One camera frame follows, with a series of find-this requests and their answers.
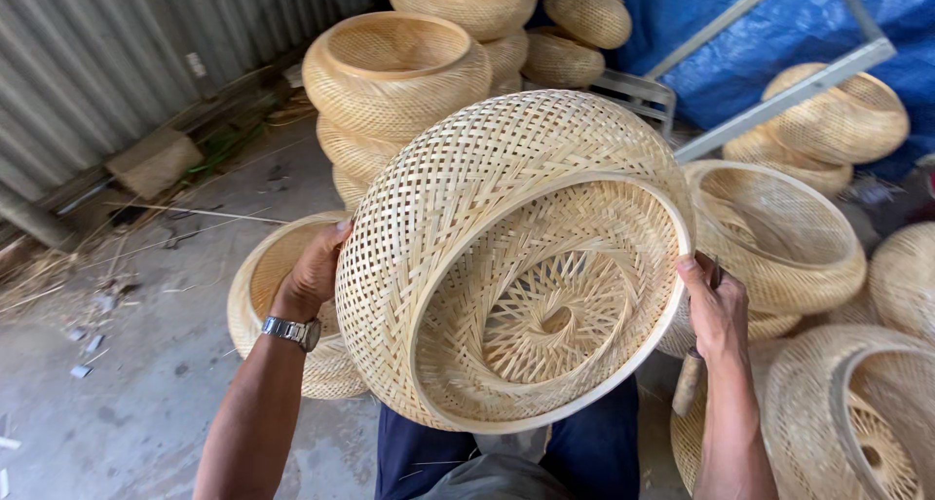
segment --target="concrete floor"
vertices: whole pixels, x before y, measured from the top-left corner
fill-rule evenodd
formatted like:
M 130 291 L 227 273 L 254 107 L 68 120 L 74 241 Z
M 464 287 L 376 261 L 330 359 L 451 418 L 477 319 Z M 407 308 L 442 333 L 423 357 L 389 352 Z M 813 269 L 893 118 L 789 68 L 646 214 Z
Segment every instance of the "concrete floor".
M 239 157 L 263 159 L 202 187 L 187 206 L 223 204 L 228 213 L 263 210 L 257 216 L 285 220 L 343 208 L 314 127 L 310 119 L 272 130 Z M 83 209 L 88 219 L 104 213 Z M 127 236 L 123 250 L 227 221 L 159 216 Z M 22 442 L 18 450 L 0 449 L 10 500 L 191 496 L 208 426 L 240 365 L 227 333 L 227 290 L 240 261 L 272 229 L 238 220 L 176 249 L 155 246 L 121 259 L 115 272 L 139 287 L 107 315 L 93 315 L 91 295 L 106 263 L 78 271 L 64 290 L 18 315 L 0 315 L 0 421 L 7 415 L 6 435 Z M 111 239 L 84 264 L 112 258 L 117 245 Z M 97 324 L 107 337 L 94 354 L 64 333 L 88 319 L 92 331 Z M 68 374 L 104 350 L 87 377 Z M 668 400 L 678 369 L 655 354 L 638 373 L 643 498 L 688 498 L 669 441 Z M 371 497 L 377 415 L 369 395 L 303 400 L 276 497 Z

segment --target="person's lap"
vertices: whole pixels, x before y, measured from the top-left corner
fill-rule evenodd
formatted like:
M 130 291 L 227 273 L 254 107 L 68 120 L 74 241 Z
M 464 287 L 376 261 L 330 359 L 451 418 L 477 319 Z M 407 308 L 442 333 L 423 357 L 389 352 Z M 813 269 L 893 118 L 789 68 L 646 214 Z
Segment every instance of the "person's lap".
M 578 498 L 637 498 L 635 376 L 590 406 L 553 424 L 540 465 Z M 449 471 L 477 455 L 469 433 L 439 431 L 380 409 L 377 490 L 382 499 L 427 493 Z

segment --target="wristwatch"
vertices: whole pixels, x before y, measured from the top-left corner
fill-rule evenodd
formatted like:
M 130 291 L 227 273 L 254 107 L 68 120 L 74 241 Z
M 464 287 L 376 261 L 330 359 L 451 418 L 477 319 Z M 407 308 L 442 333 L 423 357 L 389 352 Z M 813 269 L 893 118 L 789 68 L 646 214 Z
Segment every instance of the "wristwatch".
M 318 317 L 313 317 L 308 323 L 296 323 L 271 315 L 263 322 L 263 333 L 295 341 L 302 351 L 308 354 L 318 345 L 318 338 L 321 336 L 321 321 Z

